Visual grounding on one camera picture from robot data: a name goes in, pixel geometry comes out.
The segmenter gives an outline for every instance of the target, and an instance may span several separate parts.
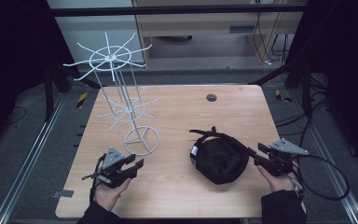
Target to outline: black sleeve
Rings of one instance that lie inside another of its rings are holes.
[[[77,224],[118,224],[119,221],[120,218],[114,213],[108,212],[96,202],[92,202]]]
[[[280,190],[261,198],[263,224],[302,224],[307,216],[295,191]]]

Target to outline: gray carpet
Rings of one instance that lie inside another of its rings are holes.
[[[167,44],[167,39],[159,41],[160,44],[157,43],[157,46]],[[177,41],[172,43],[172,46],[176,46],[178,43],[189,45],[193,42],[181,43]],[[243,43],[248,51],[238,53],[235,57],[240,57],[240,54],[250,57],[248,44],[246,41]],[[181,52],[178,55],[185,55],[183,57],[175,56],[173,51],[170,51],[172,59],[179,59],[179,61],[175,61],[183,63],[180,69],[170,66],[157,66],[156,63],[160,62],[159,57],[166,57],[167,55],[164,56],[164,54],[167,54],[167,52],[152,52],[155,58],[151,58],[148,68],[137,73],[136,80],[138,84],[242,84],[254,81],[273,69],[273,67],[265,65],[256,68],[255,64],[248,67],[235,67],[234,65],[227,67],[226,57],[228,54],[223,53],[222,58],[219,58],[218,52],[213,53],[213,59],[216,61],[212,68],[209,68],[208,64],[198,69],[193,67],[186,68],[184,66],[186,64],[186,54],[179,49],[176,49],[176,51]],[[200,51],[197,50],[194,56],[205,58],[205,55]],[[282,88],[283,77],[277,77],[263,87],[271,115],[275,121],[287,119],[301,113],[296,103],[276,99],[275,90]],[[103,77],[103,82],[107,83],[107,80],[108,77]],[[76,108],[80,94],[85,91],[88,93],[85,103],[82,108]],[[10,216],[10,221],[13,223],[65,223],[64,221],[71,223],[69,221],[74,221],[61,220],[55,216],[58,199],[51,198],[51,195],[54,190],[63,188],[97,91],[82,83],[74,82],[71,92],[65,94],[62,111]],[[291,94],[289,96],[293,98],[293,93],[298,91],[300,90],[289,91],[288,93]],[[55,91],[55,98],[57,99],[60,94],[62,93]],[[322,95],[315,96],[314,103],[321,101],[323,98]],[[18,108],[13,111],[7,121],[7,123],[14,123],[6,125],[0,133],[0,204],[10,190],[34,140],[42,128],[46,114],[43,85],[21,93],[17,99],[16,106]],[[324,143],[333,156],[336,165],[342,169],[350,180],[351,192],[358,202],[358,158],[351,156],[346,136],[341,131],[334,115],[328,112],[326,107],[327,105],[323,105],[313,113],[314,120],[312,124],[316,126],[323,137]],[[298,145],[300,143],[300,134],[287,134],[302,132],[304,126],[305,121],[301,119],[293,124],[278,128],[278,131],[281,137]],[[318,155],[318,150],[310,132],[305,135],[302,147],[311,154]],[[303,160],[301,161],[301,169],[304,178],[313,188],[325,194],[335,194],[330,178],[321,162]],[[307,207],[309,223],[351,223],[341,202],[330,202],[311,193],[306,196],[304,204]],[[249,223],[260,223],[260,220],[250,218]]]

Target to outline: dark curtain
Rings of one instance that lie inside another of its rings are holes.
[[[311,72],[326,74],[329,103],[358,152],[358,1],[310,0],[310,4],[325,7],[304,13],[288,62],[301,57]],[[302,78],[296,72],[290,76]]]
[[[0,0],[0,130],[17,95],[42,84],[48,65],[74,61],[55,19],[33,10],[49,11],[48,2]]]

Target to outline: gray floor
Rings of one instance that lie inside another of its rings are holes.
[[[158,37],[154,38],[153,46],[150,64],[146,69],[137,70],[138,84],[244,84],[257,80],[280,66],[279,61],[273,65],[256,63],[250,43],[241,36],[193,36],[190,41],[185,41],[182,37]],[[103,76],[104,83],[108,83],[108,80],[109,77]],[[293,99],[300,94],[300,87],[286,91],[283,80],[284,75],[281,75],[263,86],[275,121],[302,113],[296,102],[288,103],[276,99],[277,89]],[[85,104],[82,108],[76,108],[78,98],[83,92],[88,93]],[[55,99],[64,99],[62,110],[11,212],[11,222],[74,222],[55,216],[58,199],[52,198],[51,195],[54,190],[63,188],[96,93],[97,90],[80,82],[73,82],[68,94],[55,91]],[[315,96],[315,104],[323,99],[322,95]],[[346,136],[339,128],[334,115],[326,110],[327,107],[328,105],[323,105],[314,111],[312,127],[307,131],[302,147],[314,155],[320,155],[321,147],[327,148],[334,163],[350,180],[351,195],[358,203],[358,158],[351,156]],[[0,205],[27,159],[44,125],[44,118],[43,85],[18,96],[16,109],[7,121],[14,123],[6,125],[0,133]],[[300,119],[278,128],[278,131],[281,137],[298,145],[300,134],[287,134],[301,132],[304,125],[305,120]],[[322,144],[318,140],[319,137],[323,139]],[[335,187],[321,162],[303,160],[301,169],[307,182],[315,189],[329,195],[335,194]],[[309,223],[358,223],[350,219],[344,203],[327,201],[311,193],[304,200]],[[249,222],[260,223],[257,218],[250,218]]]

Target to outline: white cabinet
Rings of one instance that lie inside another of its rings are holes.
[[[132,0],[136,7],[162,6],[236,6],[253,5],[255,0]],[[262,0],[262,4],[295,4],[307,0]],[[294,34],[302,12],[194,13],[175,15],[139,15],[142,43],[153,36],[170,35],[247,35],[256,59],[268,59],[275,35]]]
[[[131,0],[48,0],[50,8],[94,8],[94,7],[132,7]],[[98,16],[98,17],[57,17],[62,35],[75,62],[88,60],[92,54],[88,49],[106,47],[105,33],[110,46],[121,46],[135,33],[126,45],[129,50],[141,48],[135,16]],[[142,52],[133,53],[131,62],[143,63]]]

